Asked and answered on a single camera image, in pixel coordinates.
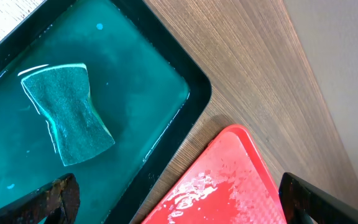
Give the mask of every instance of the sponge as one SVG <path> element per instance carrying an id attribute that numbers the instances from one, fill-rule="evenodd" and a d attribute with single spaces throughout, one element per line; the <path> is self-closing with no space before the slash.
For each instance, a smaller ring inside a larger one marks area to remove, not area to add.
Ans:
<path id="1" fill-rule="evenodd" d="M 47 67 L 26 76 L 21 84 L 37 112 L 46 117 L 64 166 L 91 159 L 114 144 L 92 105 L 85 64 Z"/>

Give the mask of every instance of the green liquid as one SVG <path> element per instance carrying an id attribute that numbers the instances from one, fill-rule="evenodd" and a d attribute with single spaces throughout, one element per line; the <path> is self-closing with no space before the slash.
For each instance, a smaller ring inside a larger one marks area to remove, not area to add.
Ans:
<path id="1" fill-rule="evenodd" d="M 87 66 L 92 102 L 116 143 L 64 167 L 45 118 L 20 84 L 31 72 L 17 74 L 68 63 Z M 107 217 L 189 94 L 184 79 L 108 0 L 76 2 L 6 69 L 0 78 L 0 208 L 72 172 L 81 194 L 77 223 Z"/>

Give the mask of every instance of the tray rim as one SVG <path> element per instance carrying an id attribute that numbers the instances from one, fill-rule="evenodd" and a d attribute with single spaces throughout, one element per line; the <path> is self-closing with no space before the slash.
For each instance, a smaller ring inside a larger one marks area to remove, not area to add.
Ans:
<path id="1" fill-rule="evenodd" d="M 0 73 L 76 1 L 45 0 L 3 38 L 0 41 Z M 206 108 L 211 99 L 212 86 L 199 66 L 143 0 L 110 1 L 132 21 L 137 30 L 170 62 L 189 86 L 188 99 L 104 222 L 129 223 Z"/>

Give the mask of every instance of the red plastic tray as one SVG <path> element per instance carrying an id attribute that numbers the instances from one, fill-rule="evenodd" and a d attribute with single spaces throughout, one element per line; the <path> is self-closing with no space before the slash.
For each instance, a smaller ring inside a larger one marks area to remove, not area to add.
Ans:
<path id="1" fill-rule="evenodd" d="M 143 223 L 286 222 L 251 135 L 235 124 L 218 134 Z"/>

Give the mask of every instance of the wood grain surface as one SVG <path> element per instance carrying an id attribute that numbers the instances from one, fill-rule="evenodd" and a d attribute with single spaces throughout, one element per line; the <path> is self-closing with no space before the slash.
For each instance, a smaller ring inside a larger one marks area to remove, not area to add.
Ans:
<path id="1" fill-rule="evenodd" d="M 25 15 L 34 8 L 15 1 Z M 282 0 L 146 2 L 207 74 L 213 95 L 134 222 L 234 123 L 251 131 L 277 184 L 292 172 L 358 208 L 356 175 Z"/>

